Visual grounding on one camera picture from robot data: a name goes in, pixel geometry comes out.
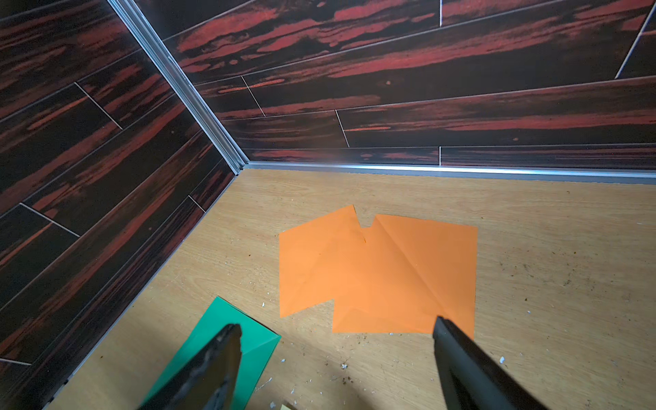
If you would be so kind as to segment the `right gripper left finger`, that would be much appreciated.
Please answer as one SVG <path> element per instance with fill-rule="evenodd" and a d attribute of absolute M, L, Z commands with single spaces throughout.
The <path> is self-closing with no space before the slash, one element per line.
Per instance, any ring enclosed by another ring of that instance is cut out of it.
<path fill-rule="evenodd" d="M 225 326 L 140 408 L 230 408 L 242 357 L 241 336 L 241 326 Z"/>

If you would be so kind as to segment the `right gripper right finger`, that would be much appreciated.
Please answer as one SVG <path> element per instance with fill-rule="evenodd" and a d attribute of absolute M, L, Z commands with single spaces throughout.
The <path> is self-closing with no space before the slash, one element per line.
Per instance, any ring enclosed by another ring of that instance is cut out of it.
<path fill-rule="evenodd" d="M 433 340 L 448 409 L 545 408 L 451 320 L 437 317 Z"/>

